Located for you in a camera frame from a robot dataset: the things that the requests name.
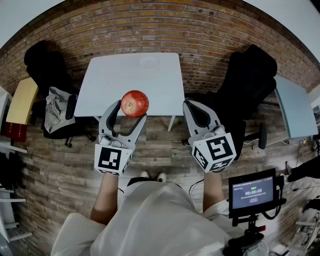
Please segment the person's white shirt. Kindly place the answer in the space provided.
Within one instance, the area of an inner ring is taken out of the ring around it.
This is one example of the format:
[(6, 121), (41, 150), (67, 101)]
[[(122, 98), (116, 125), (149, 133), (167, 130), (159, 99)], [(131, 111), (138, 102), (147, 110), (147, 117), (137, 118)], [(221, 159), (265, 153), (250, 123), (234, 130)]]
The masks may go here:
[(51, 256), (223, 256), (223, 248), (244, 230), (232, 225), (223, 200), (199, 213), (173, 183), (130, 185), (107, 225), (70, 214)]

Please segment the yellow wooden side table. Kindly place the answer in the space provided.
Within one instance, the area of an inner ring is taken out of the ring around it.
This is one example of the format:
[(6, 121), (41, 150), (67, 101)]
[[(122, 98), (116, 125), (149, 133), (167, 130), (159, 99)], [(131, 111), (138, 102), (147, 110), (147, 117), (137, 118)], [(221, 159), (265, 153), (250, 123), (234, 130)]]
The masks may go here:
[(31, 77), (18, 83), (9, 106), (6, 122), (20, 125), (28, 124), (38, 89), (36, 82)]

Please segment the red apple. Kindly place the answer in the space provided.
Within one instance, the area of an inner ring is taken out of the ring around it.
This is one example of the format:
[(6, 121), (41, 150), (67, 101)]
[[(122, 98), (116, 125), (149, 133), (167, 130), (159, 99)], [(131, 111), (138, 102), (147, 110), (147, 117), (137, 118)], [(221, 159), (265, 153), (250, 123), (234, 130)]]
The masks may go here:
[(139, 90), (127, 92), (121, 99), (121, 110), (130, 118), (139, 118), (149, 109), (148, 97)]

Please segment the black monitor screen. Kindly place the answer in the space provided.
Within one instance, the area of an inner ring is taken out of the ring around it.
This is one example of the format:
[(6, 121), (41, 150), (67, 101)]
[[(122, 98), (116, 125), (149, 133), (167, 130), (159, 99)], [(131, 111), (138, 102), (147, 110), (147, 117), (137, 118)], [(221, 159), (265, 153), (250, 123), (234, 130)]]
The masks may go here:
[(277, 200), (276, 170), (274, 168), (230, 177), (229, 215), (248, 216), (274, 208)]

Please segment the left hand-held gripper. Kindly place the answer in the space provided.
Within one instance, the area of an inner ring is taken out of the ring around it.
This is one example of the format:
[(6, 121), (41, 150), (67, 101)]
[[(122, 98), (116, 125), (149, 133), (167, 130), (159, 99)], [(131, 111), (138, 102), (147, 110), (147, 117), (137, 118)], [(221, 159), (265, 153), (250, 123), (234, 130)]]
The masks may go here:
[(147, 114), (140, 116), (131, 130), (119, 133), (114, 131), (121, 100), (114, 102), (99, 120), (98, 144), (94, 151), (94, 169), (101, 174), (123, 176), (136, 149), (135, 143), (147, 121)]

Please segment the black monitor mount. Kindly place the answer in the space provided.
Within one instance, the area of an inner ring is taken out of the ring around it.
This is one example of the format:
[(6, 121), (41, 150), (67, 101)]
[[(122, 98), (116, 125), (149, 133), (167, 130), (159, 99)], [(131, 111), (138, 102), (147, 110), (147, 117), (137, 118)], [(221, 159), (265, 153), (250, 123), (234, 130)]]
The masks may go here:
[(229, 240), (228, 245), (223, 249), (224, 256), (243, 256), (246, 250), (253, 248), (253, 246), (258, 245), (258, 243), (263, 240), (264, 235), (262, 232), (266, 230), (266, 226), (256, 226), (258, 214), (262, 214), (268, 220), (273, 220), (278, 216), (281, 206), (287, 201), (283, 198), (284, 177), (276, 176), (275, 181), (277, 195), (273, 209), (265, 210), (256, 214), (234, 217), (230, 216), (229, 211), (229, 218), (232, 219), (233, 227), (237, 227), (238, 224), (241, 223), (248, 223), (248, 228), (244, 231), (243, 236)]

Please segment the light grey desk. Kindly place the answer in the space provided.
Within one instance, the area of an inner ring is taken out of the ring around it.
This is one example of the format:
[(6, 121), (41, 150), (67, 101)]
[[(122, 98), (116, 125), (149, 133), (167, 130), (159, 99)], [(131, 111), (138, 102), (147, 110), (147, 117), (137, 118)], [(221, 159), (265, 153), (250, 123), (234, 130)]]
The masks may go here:
[(276, 75), (275, 94), (280, 106), (287, 137), (306, 138), (318, 134), (307, 91), (294, 82)]

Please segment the black office chair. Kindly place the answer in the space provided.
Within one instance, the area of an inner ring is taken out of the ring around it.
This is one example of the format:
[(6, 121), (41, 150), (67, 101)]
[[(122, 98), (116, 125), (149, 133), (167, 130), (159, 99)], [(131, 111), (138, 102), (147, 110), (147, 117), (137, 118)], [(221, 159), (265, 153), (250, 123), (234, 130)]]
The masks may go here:
[[(41, 130), (43, 136), (52, 140), (65, 140), (67, 148), (72, 147), (71, 140), (75, 136), (87, 136), (94, 142), (96, 137), (86, 132), (83, 118), (75, 117), (75, 108), (79, 96), (79, 90), (72, 86), (71, 78), (67, 73), (66, 63), (63, 55), (59, 51), (49, 51), (48, 44), (42, 40), (30, 47), (24, 55), (24, 64), (29, 76), (38, 86), (38, 93), (43, 100), (34, 102), (31, 108), (32, 114), (30, 124), (35, 125), (37, 118), (42, 119)], [(75, 123), (64, 126), (53, 133), (48, 133), (45, 129), (46, 97), (49, 95), (49, 88), (56, 87), (64, 92), (72, 94), (69, 97), (66, 118), (75, 117)]]
[(246, 135), (246, 122), (276, 88), (276, 74), (275, 59), (252, 44), (243, 53), (231, 54), (224, 81), (217, 92), (186, 93), (185, 97), (215, 111), (225, 131), (231, 134), (239, 158), (246, 141), (257, 139), (260, 149), (266, 147), (266, 125), (261, 123), (258, 132)]

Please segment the person's left forearm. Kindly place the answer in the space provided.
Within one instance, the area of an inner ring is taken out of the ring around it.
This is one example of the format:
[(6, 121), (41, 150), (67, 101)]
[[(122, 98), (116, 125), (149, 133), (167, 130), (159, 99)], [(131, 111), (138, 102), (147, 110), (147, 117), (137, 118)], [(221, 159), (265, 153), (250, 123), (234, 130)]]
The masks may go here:
[(118, 210), (119, 177), (104, 174), (93, 205), (90, 219), (108, 225)]

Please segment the dark red box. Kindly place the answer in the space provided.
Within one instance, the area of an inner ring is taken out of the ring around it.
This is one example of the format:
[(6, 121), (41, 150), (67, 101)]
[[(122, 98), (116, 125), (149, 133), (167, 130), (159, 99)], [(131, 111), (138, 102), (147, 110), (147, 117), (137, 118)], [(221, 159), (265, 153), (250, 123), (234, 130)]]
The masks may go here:
[(24, 143), (26, 141), (27, 125), (5, 122), (1, 127), (1, 135), (14, 140), (15, 142)]

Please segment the white shelf rack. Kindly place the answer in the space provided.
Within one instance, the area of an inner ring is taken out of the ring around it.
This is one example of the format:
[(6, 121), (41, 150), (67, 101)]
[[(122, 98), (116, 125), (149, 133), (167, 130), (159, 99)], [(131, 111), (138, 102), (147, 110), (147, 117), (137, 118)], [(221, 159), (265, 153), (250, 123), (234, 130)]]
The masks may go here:
[(31, 232), (18, 235), (10, 235), (9, 230), (20, 226), (15, 217), (13, 204), (25, 203), (25, 198), (17, 198), (15, 190), (25, 189), (21, 172), (27, 166), (19, 156), (19, 153), (27, 153), (27, 150), (11, 145), (0, 140), (0, 235), (8, 242), (22, 240), (32, 236)]

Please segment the person's right forearm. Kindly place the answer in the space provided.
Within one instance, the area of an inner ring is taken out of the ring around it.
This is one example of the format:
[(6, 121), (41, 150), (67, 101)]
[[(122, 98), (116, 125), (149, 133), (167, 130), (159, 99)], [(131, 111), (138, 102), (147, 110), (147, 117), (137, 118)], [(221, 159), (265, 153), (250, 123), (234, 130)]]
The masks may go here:
[(203, 205), (202, 209), (205, 212), (211, 206), (224, 200), (222, 189), (221, 174), (217, 172), (209, 172), (204, 174), (203, 188)]

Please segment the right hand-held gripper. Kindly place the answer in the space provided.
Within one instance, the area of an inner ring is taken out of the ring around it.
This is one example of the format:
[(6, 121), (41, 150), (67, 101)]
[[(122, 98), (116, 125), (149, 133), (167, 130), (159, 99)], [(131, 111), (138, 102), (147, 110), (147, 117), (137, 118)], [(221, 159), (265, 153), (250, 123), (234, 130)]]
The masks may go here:
[(190, 138), (191, 155), (205, 173), (217, 173), (228, 167), (237, 153), (231, 134), (213, 109), (194, 100), (183, 102), (183, 114)]

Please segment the white plate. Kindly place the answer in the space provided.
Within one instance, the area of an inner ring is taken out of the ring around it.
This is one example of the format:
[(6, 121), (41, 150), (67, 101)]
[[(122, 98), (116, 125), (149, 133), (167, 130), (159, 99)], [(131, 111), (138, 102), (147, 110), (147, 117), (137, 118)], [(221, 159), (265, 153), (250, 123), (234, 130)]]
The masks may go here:
[(155, 69), (159, 65), (159, 60), (152, 56), (146, 56), (140, 59), (139, 66), (144, 69)]

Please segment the grey crumpled cloth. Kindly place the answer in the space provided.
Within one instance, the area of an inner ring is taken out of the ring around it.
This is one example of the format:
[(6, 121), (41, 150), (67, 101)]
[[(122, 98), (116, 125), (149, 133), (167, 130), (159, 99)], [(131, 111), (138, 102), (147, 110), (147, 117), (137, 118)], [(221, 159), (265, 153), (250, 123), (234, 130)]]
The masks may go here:
[(48, 96), (46, 97), (44, 119), (45, 130), (49, 134), (76, 122), (73, 115), (70, 119), (67, 119), (67, 106), (70, 96), (72, 96), (72, 94), (54, 86), (49, 88)]

